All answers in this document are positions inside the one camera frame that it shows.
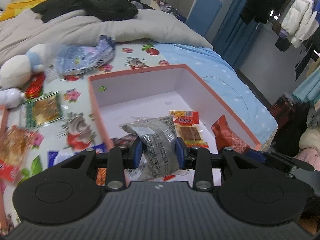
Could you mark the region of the orange-red snack packet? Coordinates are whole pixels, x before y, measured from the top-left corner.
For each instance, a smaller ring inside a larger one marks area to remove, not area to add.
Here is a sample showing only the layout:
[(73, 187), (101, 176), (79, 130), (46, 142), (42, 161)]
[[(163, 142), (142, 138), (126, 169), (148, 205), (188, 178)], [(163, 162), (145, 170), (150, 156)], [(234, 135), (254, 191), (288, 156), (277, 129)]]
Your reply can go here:
[(220, 116), (211, 129), (215, 135), (218, 151), (225, 147), (232, 147), (234, 151), (245, 154), (250, 149), (250, 146), (230, 129), (224, 115)]

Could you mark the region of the yellow red snack packet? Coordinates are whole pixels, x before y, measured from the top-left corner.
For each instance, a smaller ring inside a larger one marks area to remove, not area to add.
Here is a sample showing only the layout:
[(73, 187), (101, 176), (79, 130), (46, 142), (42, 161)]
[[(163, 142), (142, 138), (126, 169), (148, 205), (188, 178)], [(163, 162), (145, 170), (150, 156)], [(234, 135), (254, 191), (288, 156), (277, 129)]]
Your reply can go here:
[(170, 110), (178, 137), (181, 137), (188, 147), (209, 148), (200, 130), (200, 119), (197, 111)]

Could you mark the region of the grey silver snack packet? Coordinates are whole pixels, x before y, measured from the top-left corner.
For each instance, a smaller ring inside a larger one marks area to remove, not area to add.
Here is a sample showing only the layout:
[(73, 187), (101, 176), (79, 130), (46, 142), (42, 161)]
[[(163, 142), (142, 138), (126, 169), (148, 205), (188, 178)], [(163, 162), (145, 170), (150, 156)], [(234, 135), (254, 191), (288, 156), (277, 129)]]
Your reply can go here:
[(143, 143), (146, 163), (138, 180), (165, 177), (180, 169), (175, 153), (177, 134), (172, 116), (126, 123), (121, 128), (138, 136)]

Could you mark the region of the blue spicy snack bag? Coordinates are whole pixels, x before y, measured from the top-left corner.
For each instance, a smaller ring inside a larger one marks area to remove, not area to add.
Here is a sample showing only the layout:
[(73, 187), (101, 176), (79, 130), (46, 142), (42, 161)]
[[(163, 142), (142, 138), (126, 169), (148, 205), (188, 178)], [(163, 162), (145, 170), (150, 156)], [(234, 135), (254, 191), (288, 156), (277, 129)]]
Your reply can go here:
[[(101, 143), (99, 145), (90, 146), (90, 148), (95, 149), (97, 153), (105, 153), (107, 151), (107, 147), (104, 143)], [(71, 150), (70, 148), (59, 150), (59, 151), (48, 151), (48, 168), (55, 166), (62, 161), (65, 161), (66, 159), (82, 152), (78, 151), (75, 152), (74, 150)]]

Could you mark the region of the green clear snack packet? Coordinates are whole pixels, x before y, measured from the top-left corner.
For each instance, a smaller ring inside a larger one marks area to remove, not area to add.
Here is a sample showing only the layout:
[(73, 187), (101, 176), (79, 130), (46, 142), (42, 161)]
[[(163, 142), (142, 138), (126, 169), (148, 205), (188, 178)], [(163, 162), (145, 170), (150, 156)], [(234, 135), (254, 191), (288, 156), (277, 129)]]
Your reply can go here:
[(59, 92), (55, 92), (25, 104), (23, 125), (27, 129), (33, 129), (48, 125), (62, 118), (61, 96)]

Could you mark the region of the orange chips snack bag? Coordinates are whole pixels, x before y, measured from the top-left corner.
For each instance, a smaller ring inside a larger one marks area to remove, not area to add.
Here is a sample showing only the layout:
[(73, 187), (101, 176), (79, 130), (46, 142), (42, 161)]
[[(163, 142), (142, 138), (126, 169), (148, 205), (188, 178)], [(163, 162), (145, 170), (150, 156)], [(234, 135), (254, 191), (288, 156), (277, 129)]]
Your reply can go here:
[(35, 132), (12, 126), (1, 140), (1, 179), (14, 182), (35, 138)]

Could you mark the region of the shiny red foil packet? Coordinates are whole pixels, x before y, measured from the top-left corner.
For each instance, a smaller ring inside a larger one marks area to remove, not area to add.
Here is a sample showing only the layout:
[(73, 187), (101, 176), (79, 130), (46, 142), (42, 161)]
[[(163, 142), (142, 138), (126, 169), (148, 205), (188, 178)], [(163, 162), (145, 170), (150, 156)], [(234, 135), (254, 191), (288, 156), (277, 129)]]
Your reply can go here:
[(25, 97), (27, 99), (38, 98), (42, 95), (43, 84), (46, 76), (44, 72), (37, 73), (31, 78), (31, 83), (29, 84), (27, 90), (25, 91)]

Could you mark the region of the floral bed sheet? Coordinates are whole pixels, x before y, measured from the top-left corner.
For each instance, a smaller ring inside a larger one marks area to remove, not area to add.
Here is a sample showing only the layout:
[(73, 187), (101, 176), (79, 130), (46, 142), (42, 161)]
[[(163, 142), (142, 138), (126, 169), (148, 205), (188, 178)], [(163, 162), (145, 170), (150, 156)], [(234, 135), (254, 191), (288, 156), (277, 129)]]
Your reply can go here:
[[(115, 58), (96, 70), (111, 73), (170, 64), (186, 64), (223, 99), (245, 123), (263, 147), (268, 147), (277, 122), (235, 70), (208, 48), (182, 44), (136, 41), (116, 46)], [(89, 101), (87, 75), (68, 76), (45, 85), (47, 94), (59, 92), (64, 117), (36, 129), (35, 140), (17, 179), (25, 180), (48, 167), (48, 151), (70, 148), (75, 152), (103, 143), (94, 123)]]

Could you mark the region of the pink cardboard box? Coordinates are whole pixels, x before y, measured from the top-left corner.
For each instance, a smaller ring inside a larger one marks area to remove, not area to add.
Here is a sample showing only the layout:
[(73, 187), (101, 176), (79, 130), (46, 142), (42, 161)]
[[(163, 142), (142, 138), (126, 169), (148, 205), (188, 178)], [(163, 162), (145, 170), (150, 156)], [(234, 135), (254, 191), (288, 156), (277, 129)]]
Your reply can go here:
[(108, 148), (126, 133), (120, 125), (167, 116), (170, 110), (198, 111), (209, 149), (217, 152), (211, 126), (225, 116), (231, 130), (251, 148), (259, 140), (210, 86), (185, 64), (129, 69), (88, 77), (92, 113)]

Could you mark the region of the crumpled blue white plastic bag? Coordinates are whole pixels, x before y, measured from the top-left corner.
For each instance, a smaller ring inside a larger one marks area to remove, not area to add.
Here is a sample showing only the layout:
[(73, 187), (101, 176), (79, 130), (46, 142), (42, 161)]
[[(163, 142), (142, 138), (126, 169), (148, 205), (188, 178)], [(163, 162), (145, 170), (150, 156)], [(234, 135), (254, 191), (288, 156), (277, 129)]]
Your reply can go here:
[(59, 45), (54, 67), (61, 76), (80, 75), (109, 63), (115, 55), (115, 40), (100, 35), (96, 46)]

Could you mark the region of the white spray bottle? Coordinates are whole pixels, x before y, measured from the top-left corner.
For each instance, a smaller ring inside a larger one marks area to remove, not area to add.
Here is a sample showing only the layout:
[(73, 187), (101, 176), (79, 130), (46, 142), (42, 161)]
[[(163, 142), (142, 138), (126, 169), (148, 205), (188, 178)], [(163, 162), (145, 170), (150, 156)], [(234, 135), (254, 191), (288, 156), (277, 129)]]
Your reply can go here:
[(25, 99), (25, 93), (18, 88), (9, 88), (0, 91), (0, 104), (7, 109), (18, 107)]

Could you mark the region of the pink box lid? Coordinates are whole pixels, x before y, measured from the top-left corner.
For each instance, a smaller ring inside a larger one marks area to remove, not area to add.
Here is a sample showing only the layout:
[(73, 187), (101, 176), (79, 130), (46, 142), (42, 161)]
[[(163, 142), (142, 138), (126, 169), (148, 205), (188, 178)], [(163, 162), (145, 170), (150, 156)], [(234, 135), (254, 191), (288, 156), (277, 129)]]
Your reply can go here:
[(4, 105), (0, 106), (0, 139), (1, 143), (4, 138), (5, 131), (7, 129), (7, 123), (8, 123), (8, 117), (9, 117), (9, 111)]

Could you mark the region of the blue curtain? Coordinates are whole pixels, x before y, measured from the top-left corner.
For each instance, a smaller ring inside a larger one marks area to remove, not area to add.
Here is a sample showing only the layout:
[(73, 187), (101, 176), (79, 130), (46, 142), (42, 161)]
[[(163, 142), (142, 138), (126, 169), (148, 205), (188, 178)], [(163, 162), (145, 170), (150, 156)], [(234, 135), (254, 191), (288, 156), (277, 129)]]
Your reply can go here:
[(228, 12), (215, 35), (212, 45), (234, 70), (239, 69), (246, 59), (258, 34), (258, 24), (245, 24), (240, 17), (246, 0), (233, 0)]

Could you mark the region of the white blue plush toy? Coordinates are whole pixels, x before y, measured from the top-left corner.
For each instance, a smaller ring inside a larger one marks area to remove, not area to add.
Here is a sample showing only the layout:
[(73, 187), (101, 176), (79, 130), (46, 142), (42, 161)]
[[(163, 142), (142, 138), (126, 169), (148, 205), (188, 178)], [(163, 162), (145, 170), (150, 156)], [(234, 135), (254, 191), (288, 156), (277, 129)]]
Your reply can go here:
[(25, 85), (33, 74), (44, 71), (46, 45), (38, 44), (24, 55), (16, 55), (1, 66), (1, 88), (18, 88)]

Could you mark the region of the blue cushion panel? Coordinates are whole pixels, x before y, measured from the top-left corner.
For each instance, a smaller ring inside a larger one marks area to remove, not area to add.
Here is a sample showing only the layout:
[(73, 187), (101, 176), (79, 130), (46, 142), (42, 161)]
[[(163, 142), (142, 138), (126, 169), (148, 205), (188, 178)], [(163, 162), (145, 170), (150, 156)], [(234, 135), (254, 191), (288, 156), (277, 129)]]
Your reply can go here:
[(205, 37), (222, 7), (220, 0), (196, 0), (186, 25)]

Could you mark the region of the white puffer jacket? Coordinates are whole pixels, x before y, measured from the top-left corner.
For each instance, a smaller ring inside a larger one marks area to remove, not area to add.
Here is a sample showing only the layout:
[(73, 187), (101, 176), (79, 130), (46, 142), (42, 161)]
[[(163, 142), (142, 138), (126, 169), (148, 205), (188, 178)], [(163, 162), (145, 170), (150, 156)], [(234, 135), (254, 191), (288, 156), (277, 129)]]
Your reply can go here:
[(281, 23), (279, 36), (299, 48), (318, 27), (319, 0), (295, 0)]

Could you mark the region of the black clothes pile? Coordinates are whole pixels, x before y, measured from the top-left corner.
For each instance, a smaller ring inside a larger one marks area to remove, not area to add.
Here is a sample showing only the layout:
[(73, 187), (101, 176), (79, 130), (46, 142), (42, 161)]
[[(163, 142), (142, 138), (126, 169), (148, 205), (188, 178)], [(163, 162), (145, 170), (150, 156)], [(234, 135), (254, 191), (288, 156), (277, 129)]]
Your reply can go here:
[(101, 21), (130, 20), (138, 14), (137, 7), (128, 0), (47, 0), (31, 10), (40, 14), (44, 23), (76, 10)]

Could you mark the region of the grey duvet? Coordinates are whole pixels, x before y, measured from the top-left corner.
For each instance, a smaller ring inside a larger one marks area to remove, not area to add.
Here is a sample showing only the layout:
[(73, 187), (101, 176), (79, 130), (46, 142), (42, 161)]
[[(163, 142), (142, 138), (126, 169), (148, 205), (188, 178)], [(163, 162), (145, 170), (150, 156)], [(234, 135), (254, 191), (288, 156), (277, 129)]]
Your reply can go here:
[(94, 46), (104, 32), (117, 42), (148, 38), (158, 43), (212, 48), (200, 34), (159, 10), (139, 10), (133, 19), (105, 22), (76, 10), (44, 23), (39, 14), (25, 9), (15, 18), (1, 22), (1, 63), (25, 54), (37, 44)]

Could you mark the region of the yellow pillow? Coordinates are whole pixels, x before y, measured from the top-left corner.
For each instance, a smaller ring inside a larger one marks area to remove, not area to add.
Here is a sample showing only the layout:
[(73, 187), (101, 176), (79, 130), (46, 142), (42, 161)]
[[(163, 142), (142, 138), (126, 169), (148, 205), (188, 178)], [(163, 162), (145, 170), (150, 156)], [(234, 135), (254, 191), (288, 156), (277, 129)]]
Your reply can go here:
[(8, 4), (4, 12), (1, 13), (1, 22), (15, 18), (25, 9), (31, 9), (47, 0), (24, 0)]

